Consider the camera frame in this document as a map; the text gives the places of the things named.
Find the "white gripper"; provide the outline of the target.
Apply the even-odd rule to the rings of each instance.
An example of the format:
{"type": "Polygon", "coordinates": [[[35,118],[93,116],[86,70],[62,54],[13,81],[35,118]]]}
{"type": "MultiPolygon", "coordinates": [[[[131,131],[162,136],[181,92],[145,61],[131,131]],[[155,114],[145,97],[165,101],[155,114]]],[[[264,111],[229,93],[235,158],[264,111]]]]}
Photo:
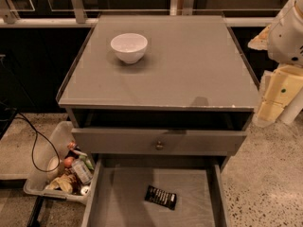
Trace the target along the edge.
{"type": "MultiPolygon", "coordinates": [[[[250,40],[248,47],[255,50],[268,50],[268,25],[250,40]]],[[[290,104],[303,88],[303,68],[281,64],[271,75],[268,88],[256,112],[257,119],[275,122],[284,108],[290,104]]]]}

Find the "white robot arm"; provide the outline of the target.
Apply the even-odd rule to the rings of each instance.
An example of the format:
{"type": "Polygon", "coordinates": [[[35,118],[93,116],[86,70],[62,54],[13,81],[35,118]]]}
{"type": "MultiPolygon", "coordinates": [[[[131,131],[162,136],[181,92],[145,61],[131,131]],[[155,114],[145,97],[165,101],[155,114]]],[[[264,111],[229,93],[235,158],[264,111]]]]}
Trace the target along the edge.
{"type": "Polygon", "coordinates": [[[266,50],[268,57],[278,63],[277,69],[264,72],[261,78],[254,124],[267,127],[279,118],[293,122],[302,110],[303,0],[289,0],[248,47],[266,50]]]}

